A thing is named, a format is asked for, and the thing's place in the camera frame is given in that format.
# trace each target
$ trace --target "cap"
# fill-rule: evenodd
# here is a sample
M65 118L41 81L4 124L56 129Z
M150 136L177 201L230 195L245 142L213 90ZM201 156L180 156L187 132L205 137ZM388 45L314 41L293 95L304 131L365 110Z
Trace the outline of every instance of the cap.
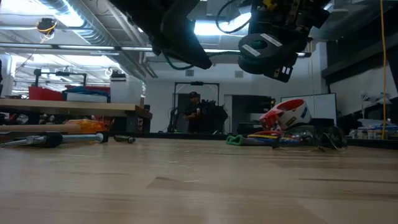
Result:
M192 91L192 92L189 94L189 98L195 98L195 97L199 97L199 94L198 94L197 92L195 92L195 91Z

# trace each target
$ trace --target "workbench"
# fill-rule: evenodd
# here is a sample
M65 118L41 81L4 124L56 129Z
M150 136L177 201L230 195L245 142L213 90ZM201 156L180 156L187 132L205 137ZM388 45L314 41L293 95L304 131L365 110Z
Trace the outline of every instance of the workbench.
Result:
M29 124L38 124L40 114L102 115L126 118L126 132L137 131L138 118L144 120L144 132L149 132L152 113L134 104L87 103L45 100L0 99L0 111L29 116Z

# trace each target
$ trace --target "ceiling duct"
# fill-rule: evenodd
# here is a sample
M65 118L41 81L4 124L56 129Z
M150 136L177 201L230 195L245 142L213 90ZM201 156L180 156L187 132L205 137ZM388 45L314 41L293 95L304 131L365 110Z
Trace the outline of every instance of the ceiling duct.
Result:
M49 8L54 16L67 26L75 20L83 21L80 28L84 30L74 30L81 38L91 45L112 46L119 45L112 35L104 28L102 23L94 14L82 3L81 0L36 0ZM121 52L119 55L108 56L120 64L126 73L135 76L140 80L145 80L145 72L141 66L133 61L127 53Z

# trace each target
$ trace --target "black bracket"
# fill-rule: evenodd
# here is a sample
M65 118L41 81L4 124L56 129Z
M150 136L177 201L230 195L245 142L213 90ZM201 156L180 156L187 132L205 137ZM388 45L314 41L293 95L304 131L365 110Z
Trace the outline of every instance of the black bracket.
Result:
M87 83L87 73L70 73L70 72L42 72L41 69L35 69L33 71L33 74L36 76L35 78L35 86L39 86L39 77L42 74L55 74L55 76L61 76L61 77L68 77L70 75L83 75L83 86L86 86Z

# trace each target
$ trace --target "red bin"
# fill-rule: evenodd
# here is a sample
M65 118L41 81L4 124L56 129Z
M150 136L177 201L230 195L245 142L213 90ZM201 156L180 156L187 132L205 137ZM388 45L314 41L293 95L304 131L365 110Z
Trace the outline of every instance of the red bin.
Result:
M30 86L29 87L30 100L51 100L51 101L65 101L62 93L54 90L49 90L43 87Z

